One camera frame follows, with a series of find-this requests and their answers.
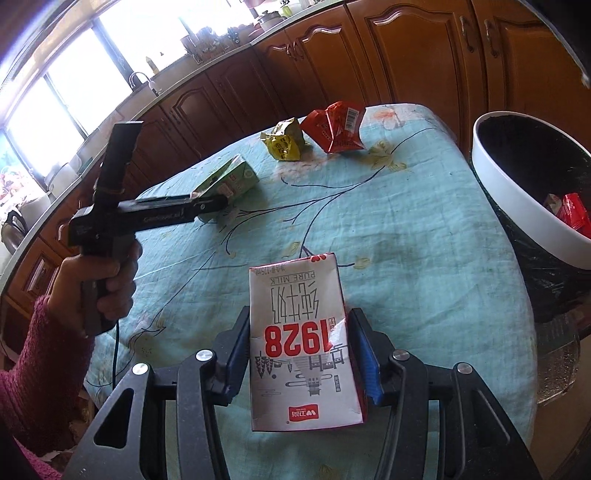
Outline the person's left hand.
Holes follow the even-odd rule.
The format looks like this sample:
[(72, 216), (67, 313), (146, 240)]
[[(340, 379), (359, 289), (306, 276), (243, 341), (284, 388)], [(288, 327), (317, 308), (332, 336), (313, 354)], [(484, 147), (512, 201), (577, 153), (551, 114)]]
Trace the person's left hand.
[(48, 315), (84, 337), (94, 337), (127, 316), (142, 247), (133, 241), (123, 259), (77, 255), (66, 258), (47, 299)]

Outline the maroon knitted sleeve forearm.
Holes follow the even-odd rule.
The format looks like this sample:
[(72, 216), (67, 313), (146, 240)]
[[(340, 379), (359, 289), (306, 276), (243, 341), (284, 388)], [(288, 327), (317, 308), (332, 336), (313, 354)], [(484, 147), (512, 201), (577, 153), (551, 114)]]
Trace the maroon knitted sleeve forearm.
[(50, 314), (49, 298), (36, 301), (15, 366), (1, 373), (1, 444), (11, 479), (59, 479), (42, 456), (66, 449), (69, 423), (89, 367), (94, 340)]

